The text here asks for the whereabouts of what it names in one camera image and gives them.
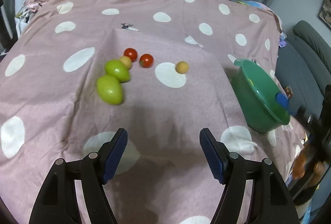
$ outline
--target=tomato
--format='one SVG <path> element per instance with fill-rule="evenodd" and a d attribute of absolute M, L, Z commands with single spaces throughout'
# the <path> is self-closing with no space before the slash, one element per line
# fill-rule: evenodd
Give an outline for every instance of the tomato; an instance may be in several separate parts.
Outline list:
<path fill-rule="evenodd" d="M 144 68 L 149 68 L 153 65 L 154 58 L 150 54 L 144 54 L 140 57 L 139 64 Z"/>
<path fill-rule="evenodd" d="M 124 50 L 124 56 L 129 57 L 132 61 L 135 61 L 138 57 L 138 53 L 133 48 L 127 48 Z"/>

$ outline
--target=small round yellow fruit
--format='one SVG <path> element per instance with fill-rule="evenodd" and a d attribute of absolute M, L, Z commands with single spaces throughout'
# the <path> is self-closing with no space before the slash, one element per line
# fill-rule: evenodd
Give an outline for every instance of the small round yellow fruit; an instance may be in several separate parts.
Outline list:
<path fill-rule="evenodd" d="M 120 62 L 122 62 L 125 67 L 129 70 L 131 68 L 131 59 L 127 56 L 121 56 L 119 58 Z"/>
<path fill-rule="evenodd" d="M 185 74 L 185 73 L 188 72 L 188 69 L 189 69 L 189 65 L 185 61 L 178 62 L 177 65 L 176 65 L 176 72 L 177 73 Z"/>

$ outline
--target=wall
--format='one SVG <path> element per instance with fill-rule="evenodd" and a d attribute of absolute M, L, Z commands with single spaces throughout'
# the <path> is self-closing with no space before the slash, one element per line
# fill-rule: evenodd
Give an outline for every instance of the wall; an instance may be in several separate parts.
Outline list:
<path fill-rule="evenodd" d="M 280 16 L 285 32 L 305 20 L 331 46 L 331 30 L 318 17 L 322 3 L 323 0 L 273 0 L 269 7 Z"/>

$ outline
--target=polka dot tablecloth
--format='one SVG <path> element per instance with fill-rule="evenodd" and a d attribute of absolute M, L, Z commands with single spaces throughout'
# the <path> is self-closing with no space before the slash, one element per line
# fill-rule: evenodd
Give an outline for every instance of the polka dot tablecloth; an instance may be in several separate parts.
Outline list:
<path fill-rule="evenodd" d="M 0 64 L 1 198 L 28 223 L 53 162 L 97 151 L 122 127 L 129 142 L 104 187 L 118 222 L 210 223 L 223 186 L 199 145 L 202 128 L 245 158 L 269 156 L 284 179 L 302 147 L 294 120 L 267 134 L 250 129 L 227 77 L 244 58 L 277 82 L 278 40 L 272 13 L 226 0 L 51 0 Z M 133 62 L 123 103 L 108 105 L 96 79 L 128 47 L 154 64 Z M 180 61 L 188 73 L 175 71 Z M 249 196 L 247 188 L 239 223 Z"/>

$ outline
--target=green fruit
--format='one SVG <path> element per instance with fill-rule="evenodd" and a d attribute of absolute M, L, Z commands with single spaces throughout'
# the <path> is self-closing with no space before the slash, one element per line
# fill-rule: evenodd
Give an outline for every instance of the green fruit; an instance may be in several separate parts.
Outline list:
<path fill-rule="evenodd" d="M 130 73 L 120 60 L 111 60 L 105 65 L 106 73 L 116 77 L 120 82 L 130 80 Z"/>
<path fill-rule="evenodd" d="M 99 97 L 109 104 L 120 104 L 123 99 L 122 86 L 116 77 L 104 75 L 97 80 Z"/>

